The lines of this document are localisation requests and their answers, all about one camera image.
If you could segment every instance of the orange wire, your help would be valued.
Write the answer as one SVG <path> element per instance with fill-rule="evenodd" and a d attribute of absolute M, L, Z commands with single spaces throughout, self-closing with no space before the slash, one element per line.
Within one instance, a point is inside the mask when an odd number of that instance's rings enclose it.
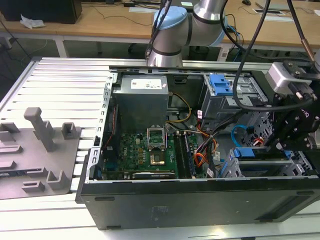
<path fill-rule="evenodd" d="M 264 144 L 264 142 L 260 138 L 255 138 L 254 140 L 258 141 L 261 144 Z"/>
<path fill-rule="evenodd" d="M 196 154 L 195 154 L 195 158 L 197 158 L 198 156 L 200 156 L 202 159 L 201 159 L 201 161 L 200 161 L 200 163 L 197 165 L 197 167 L 199 168 L 202 164 L 204 164 L 204 161 L 206 161 L 206 162 L 208 162 L 207 161 L 207 159 L 205 158 L 205 156 L 202 154 L 202 153 L 200 153 L 200 152 L 197 152 Z"/>
<path fill-rule="evenodd" d="M 210 137 L 208 134 L 206 134 L 204 131 L 202 131 L 199 127 L 199 125 L 196 126 L 196 128 L 199 130 L 200 133 L 202 133 L 203 135 L 205 135 L 206 137 Z M 214 149 L 212 152 L 215 152 L 217 149 L 217 142 L 214 138 L 212 138 L 212 141 L 214 142 Z"/>

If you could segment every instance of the computer tower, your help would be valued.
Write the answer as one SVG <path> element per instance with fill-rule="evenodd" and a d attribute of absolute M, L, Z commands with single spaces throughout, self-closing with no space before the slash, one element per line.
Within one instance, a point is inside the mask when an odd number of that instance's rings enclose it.
<path fill-rule="evenodd" d="M 1 0 L 0 11 L 7 21 L 28 19 L 75 24 L 82 12 L 81 0 Z"/>

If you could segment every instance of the metal slat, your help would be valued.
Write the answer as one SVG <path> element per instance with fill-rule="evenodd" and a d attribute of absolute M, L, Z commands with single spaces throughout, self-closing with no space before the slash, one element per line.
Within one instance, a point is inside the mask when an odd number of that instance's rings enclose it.
<path fill-rule="evenodd" d="M 16 102 L 101 102 L 102 95 L 17 95 L 13 99 Z"/>
<path fill-rule="evenodd" d="M 107 76 L 108 71 L 57 71 L 57 70 L 35 70 L 32 75 L 38 76 Z"/>
<path fill-rule="evenodd" d="M 62 124 L 64 123 L 74 123 L 76 127 L 82 128 L 95 128 L 97 125 L 96 119 L 50 119 L 50 118 L 43 118 L 44 121 L 50 121 L 51 126 L 53 128 L 61 128 Z M 30 121 L 25 119 L 17 119 L 17 118 L 4 118 L 0 120 L 0 123 L 14 123 L 17 128 L 33 128 Z"/>
<path fill-rule="evenodd" d="M 36 66 L 35 70 L 45 70 L 45 71 L 106 71 L 109 70 L 108 66 L 102 66 L 102 65 L 69 65 L 69 64 L 38 64 Z"/>
<path fill-rule="evenodd" d="M 103 89 L 104 82 L 84 82 L 84 81 L 27 81 L 25 88 L 86 88 L 86 89 Z"/>
<path fill-rule="evenodd" d="M 25 110 L 2 111 L 0 118 L 19 119 L 24 117 Z M 96 119 L 99 110 L 43 110 L 43 119 Z"/>
<path fill-rule="evenodd" d="M 44 110 L 99 110 L 100 102 L 34 102 L 17 101 L 7 104 L 6 110 L 26 110 L 31 107 L 39 107 Z"/>
<path fill-rule="evenodd" d="M 83 149 L 90 149 L 92 147 L 92 144 L 93 144 L 93 140 L 92 139 L 80 140 L 79 141 L 79 145 L 78 145 L 78 149 L 82 149 L 82 150 Z"/>
<path fill-rule="evenodd" d="M 84 156 L 77 156 L 76 158 L 75 158 L 75 163 L 76 164 L 81 164 L 81 163 L 83 163 L 85 161 L 85 157 Z"/>
<path fill-rule="evenodd" d="M 30 76 L 28 82 L 38 81 L 38 82 L 105 82 L 105 76 Z"/>
<path fill-rule="evenodd" d="M 84 157 L 87 154 L 88 154 L 88 150 L 79 150 L 76 152 L 77 157 Z"/>
<path fill-rule="evenodd" d="M 19 94 L 101 95 L 103 88 L 23 87 Z"/>
<path fill-rule="evenodd" d="M 83 164 L 76 162 L 73 169 L 73 176 L 80 177 Z"/>

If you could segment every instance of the black cable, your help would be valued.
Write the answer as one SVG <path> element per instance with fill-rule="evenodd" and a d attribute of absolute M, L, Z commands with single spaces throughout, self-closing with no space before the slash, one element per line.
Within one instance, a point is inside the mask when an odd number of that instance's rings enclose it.
<path fill-rule="evenodd" d="M 137 22 L 137 21 L 134 21 L 126 16 L 105 16 L 103 15 L 95 6 L 92 6 L 101 16 L 103 16 L 103 20 L 105 19 L 108 19 L 108 18 L 125 18 L 125 19 L 128 19 L 130 20 L 131 22 L 134 22 L 135 24 L 139 24 L 139 25 L 142 25 L 142 26 L 150 26 L 152 24 L 143 24 L 143 23 L 140 23 L 140 22 Z"/>
<path fill-rule="evenodd" d="M 185 131 L 185 130 L 189 130 L 189 128 L 187 128 L 187 129 L 182 129 L 182 128 L 180 128 L 180 127 L 177 127 L 176 125 L 174 125 L 173 123 L 171 123 L 171 122 L 166 122 L 166 124 L 169 124 L 171 127 L 174 127 L 174 128 L 176 128 L 176 129 L 178 129 L 179 131 Z"/>
<path fill-rule="evenodd" d="M 90 5 L 90 6 L 82 6 L 83 8 L 93 8 L 93 7 L 99 7 L 99 8 L 105 8 L 105 7 L 117 7 L 119 5 L 123 5 L 123 3 L 114 4 L 114 5 L 106 5 L 104 4 L 98 4 L 98 5 Z"/>
<path fill-rule="evenodd" d="M 158 7 L 152 7 L 152 6 L 140 5 L 140 4 L 137 4 L 137 6 L 139 6 L 139 7 L 141 7 L 141 8 L 145 8 L 145 9 L 155 9 L 155 10 L 159 10 Z"/>
<path fill-rule="evenodd" d="M 224 4 L 221 7 L 220 10 L 220 24 L 222 27 L 222 30 L 224 31 L 225 35 L 229 38 L 229 40 L 237 46 L 238 49 L 240 49 L 242 52 L 245 52 L 246 49 L 242 47 L 240 44 L 238 44 L 233 37 L 229 34 L 225 27 L 224 23 L 224 10 L 227 5 L 228 0 L 225 0 Z M 262 56 L 253 52 L 249 52 L 248 54 L 255 56 L 256 58 L 265 59 L 265 60 L 295 60 L 295 61 L 303 61 L 303 62 L 309 62 L 309 59 L 301 58 L 301 57 L 268 57 L 268 56 Z"/>
<path fill-rule="evenodd" d="M 294 24 L 296 26 L 296 29 L 297 29 L 298 33 L 299 33 L 300 39 L 303 40 L 303 39 L 305 39 L 305 35 L 304 35 L 304 32 L 302 31 L 302 28 L 301 28 L 300 22 L 298 20 L 295 8 L 292 5 L 292 1 L 291 0 L 287 0 L 287 3 L 288 3 L 288 6 L 289 6 L 289 9 L 290 9 Z"/>
<path fill-rule="evenodd" d="M 161 15 L 161 11 L 162 11 L 162 9 L 164 9 L 167 1 L 168 1 L 168 0 L 165 0 L 164 3 L 163 3 L 162 5 L 160 5 L 160 9 L 159 9 L 158 14 L 157 14 L 157 16 L 156 16 L 156 18 L 155 18 L 155 21 L 154 21 L 154 23 L 153 23 L 152 31 L 151 31 L 151 39 L 150 39 L 150 41 L 149 41 L 149 43 L 148 43 L 148 45 L 147 45 L 147 47 L 146 47 L 145 53 L 144 53 L 144 58 L 145 58 L 145 59 L 147 59 L 147 57 L 148 57 L 148 52 L 149 52 L 149 50 L 150 50 L 150 47 L 151 47 L 152 44 L 154 43 L 155 38 L 156 38 L 156 36 L 157 36 L 157 34 L 158 34 L 160 25 L 162 24 L 162 19 L 165 19 L 165 18 L 164 18 L 164 15 L 162 15 L 161 20 L 160 20 L 160 24 L 158 25 L 158 21 L 159 21 L 160 15 Z"/>
<path fill-rule="evenodd" d="M 155 41 L 155 39 L 156 39 L 156 37 L 158 35 L 158 32 L 160 30 L 160 26 L 162 25 L 163 21 L 165 20 L 166 15 L 167 15 L 167 13 L 168 13 L 168 11 L 170 9 L 171 3 L 172 3 L 172 0 L 165 0 L 165 2 L 163 3 L 163 6 L 160 6 L 158 15 L 156 16 L 156 19 L 155 19 L 154 24 L 153 24 L 153 26 L 155 27 L 155 30 L 154 30 L 154 32 L 152 32 L 151 40 L 149 41 L 148 46 L 147 46 L 146 51 L 145 51 L 145 58 L 147 58 L 147 53 L 148 53 L 148 51 L 150 49 L 150 46 L 152 46 L 154 44 L 154 41 Z M 162 9 L 164 7 L 165 7 L 164 13 L 161 16 L 160 22 L 158 24 L 158 19 L 160 17 L 160 13 L 161 13 L 161 11 L 162 11 Z"/>
<path fill-rule="evenodd" d="M 244 56 L 243 56 L 243 58 L 241 60 L 241 63 L 239 65 L 238 70 L 236 72 L 236 75 L 234 77 L 233 86 L 232 86 L 233 98 L 234 98 L 236 104 L 242 109 L 246 109 L 246 110 L 249 110 L 249 111 L 255 111 L 255 112 L 283 112 L 283 111 L 289 111 L 289 110 L 293 110 L 293 109 L 297 109 L 297 108 L 303 108 L 305 106 L 308 106 L 308 105 L 312 104 L 312 102 L 313 102 L 313 99 L 309 98 L 308 100 L 306 100 L 304 102 L 293 104 L 293 105 L 259 107 L 259 106 L 244 105 L 244 104 L 241 103 L 241 101 L 238 98 L 237 83 L 238 83 L 240 74 L 242 72 L 242 69 L 243 69 L 243 67 L 245 65 L 246 58 L 249 55 L 250 50 L 252 49 L 253 45 L 255 44 L 255 41 L 256 41 L 256 39 L 258 37 L 260 29 L 261 29 L 261 27 L 262 27 L 262 25 L 264 23 L 264 20 L 265 20 L 265 17 L 267 15 L 268 8 L 269 8 L 269 5 L 270 5 L 270 1 L 271 0 L 266 0 L 266 2 L 265 2 L 265 7 L 263 9 L 263 12 L 262 12 L 262 15 L 261 15 L 261 19 L 260 19 L 260 21 L 258 23 L 258 26 L 257 26 L 257 28 L 256 28 L 256 30 L 255 30 L 255 32 L 253 34 L 252 40 L 249 43 L 249 46 L 248 46 L 247 50 L 244 53 Z"/>
<path fill-rule="evenodd" d="M 176 118 L 177 118 L 178 120 L 181 120 L 179 114 L 176 116 Z M 185 127 L 185 130 L 189 130 L 188 126 L 185 124 L 184 121 L 180 122 L 180 124 L 182 124 L 182 125 Z"/>
<path fill-rule="evenodd" d="M 16 39 L 12 33 L 9 31 L 9 29 L 4 25 L 4 23 L 2 22 L 2 20 L 0 19 L 0 23 L 2 24 L 2 26 L 4 27 L 4 29 L 11 35 L 11 37 L 13 39 L 15 39 L 16 43 L 20 46 L 20 48 L 24 51 L 24 53 L 27 55 L 27 57 L 31 60 L 31 57 L 29 56 L 29 54 L 27 53 L 27 51 L 21 46 L 21 44 L 18 42 L 18 39 Z"/>

